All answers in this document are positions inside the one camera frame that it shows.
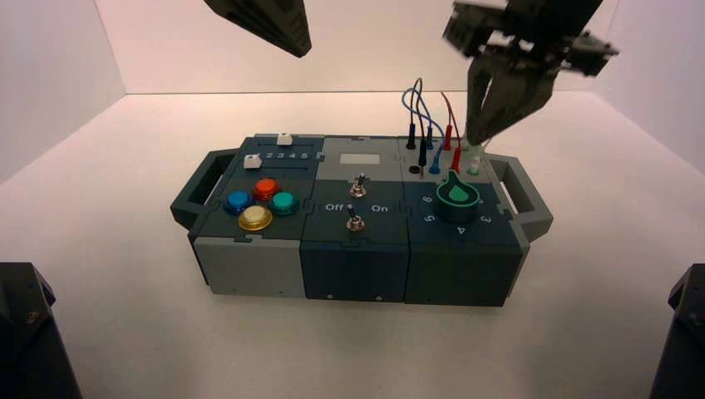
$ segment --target gray handle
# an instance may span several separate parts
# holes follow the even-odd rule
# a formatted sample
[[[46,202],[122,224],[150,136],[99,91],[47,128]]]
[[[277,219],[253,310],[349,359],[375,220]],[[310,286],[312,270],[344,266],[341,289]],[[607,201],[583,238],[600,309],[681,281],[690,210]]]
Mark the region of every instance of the gray handle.
[[[524,230],[529,242],[548,233],[553,215],[519,160],[494,154],[487,154],[487,159],[497,179],[505,184],[516,207],[514,219]]]

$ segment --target white slider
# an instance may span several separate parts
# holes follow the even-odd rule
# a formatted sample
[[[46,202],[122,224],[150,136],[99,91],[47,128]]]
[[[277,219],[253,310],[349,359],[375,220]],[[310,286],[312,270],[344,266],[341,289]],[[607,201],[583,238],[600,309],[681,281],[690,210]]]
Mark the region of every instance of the white slider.
[[[259,158],[259,154],[250,154],[244,157],[244,168],[249,169],[259,169],[262,167],[262,159]]]
[[[293,137],[289,133],[279,133],[277,136],[277,145],[292,145]]]

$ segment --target green led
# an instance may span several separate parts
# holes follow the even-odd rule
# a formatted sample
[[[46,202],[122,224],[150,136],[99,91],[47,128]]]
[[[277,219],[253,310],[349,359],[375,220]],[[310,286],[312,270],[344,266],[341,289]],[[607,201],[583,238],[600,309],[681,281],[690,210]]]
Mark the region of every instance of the green led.
[[[278,216],[293,214],[298,210],[298,199],[287,192],[277,193],[272,197],[269,208]]]

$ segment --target red button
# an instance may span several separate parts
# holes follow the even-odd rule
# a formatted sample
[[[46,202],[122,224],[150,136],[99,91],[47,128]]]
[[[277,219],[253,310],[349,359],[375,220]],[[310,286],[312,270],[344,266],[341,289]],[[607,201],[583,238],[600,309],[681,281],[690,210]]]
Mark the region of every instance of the red button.
[[[260,201],[270,200],[275,194],[281,191],[282,188],[274,179],[262,179],[254,185],[252,196]]]

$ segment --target white table surface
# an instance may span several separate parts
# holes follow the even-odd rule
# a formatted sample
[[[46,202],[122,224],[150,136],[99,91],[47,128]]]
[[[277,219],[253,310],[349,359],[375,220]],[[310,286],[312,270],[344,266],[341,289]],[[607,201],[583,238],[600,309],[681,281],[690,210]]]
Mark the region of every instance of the white table surface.
[[[647,397],[705,176],[587,93],[491,145],[555,217],[503,308],[210,293],[169,211],[208,150],[406,129],[394,93],[127,96],[0,186],[0,259],[53,286],[86,398]]]

